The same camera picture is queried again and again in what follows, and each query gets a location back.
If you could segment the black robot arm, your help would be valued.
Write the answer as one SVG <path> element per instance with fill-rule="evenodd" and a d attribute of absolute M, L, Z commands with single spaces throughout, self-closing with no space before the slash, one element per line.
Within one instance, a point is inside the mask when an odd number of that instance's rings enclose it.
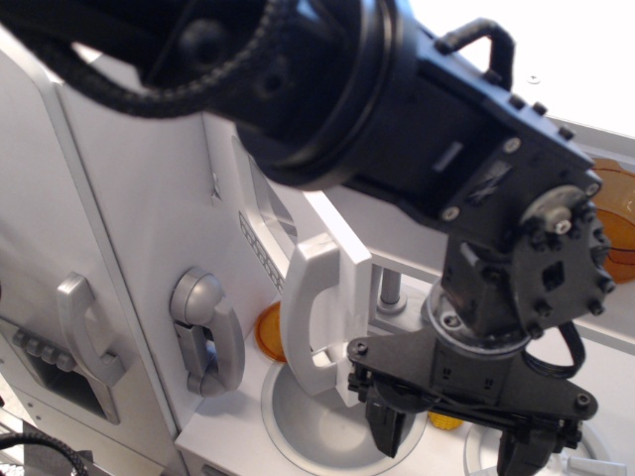
<path fill-rule="evenodd" d="M 615 287 L 601 181 L 572 131 L 513 93 L 499 24 L 436 36 L 405 1 L 5 1 L 1 22 L 109 109 L 211 112 L 268 179 L 344 185 L 447 235 L 422 329 L 347 346 L 381 452 L 427 410 L 499 429 L 501 475 L 578 445 L 597 401 L 572 382 L 574 321 Z"/>

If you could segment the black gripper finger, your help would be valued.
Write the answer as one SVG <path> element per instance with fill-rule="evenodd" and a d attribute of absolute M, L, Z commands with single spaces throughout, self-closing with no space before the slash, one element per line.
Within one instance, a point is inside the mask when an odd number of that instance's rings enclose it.
<path fill-rule="evenodd" d="M 401 445 L 406 413 L 369 400 L 365 416 L 377 449 L 388 457 L 395 457 Z"/>
<path fill-rule="evenodd" d="M 557 442 L 554 432 L 543 429 L 504 430 L 500 437 L 497 474 L 537 475 L 548 463 Z"/>

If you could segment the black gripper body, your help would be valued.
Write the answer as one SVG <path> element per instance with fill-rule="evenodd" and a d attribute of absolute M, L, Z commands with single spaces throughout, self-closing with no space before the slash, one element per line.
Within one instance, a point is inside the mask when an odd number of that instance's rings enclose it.
<path fill-rule="evenodd" d="M 483 359 L 462 355 L 429 327 L 396 335 L 359 337 L 347 346 L 351 391 L 407 414 L 426 411 L 503 432 L 554 432 L 554 452 L 581 440 L 581 424 L 597 400 L 568 379 L 532 370 L 522 355 Z"/>

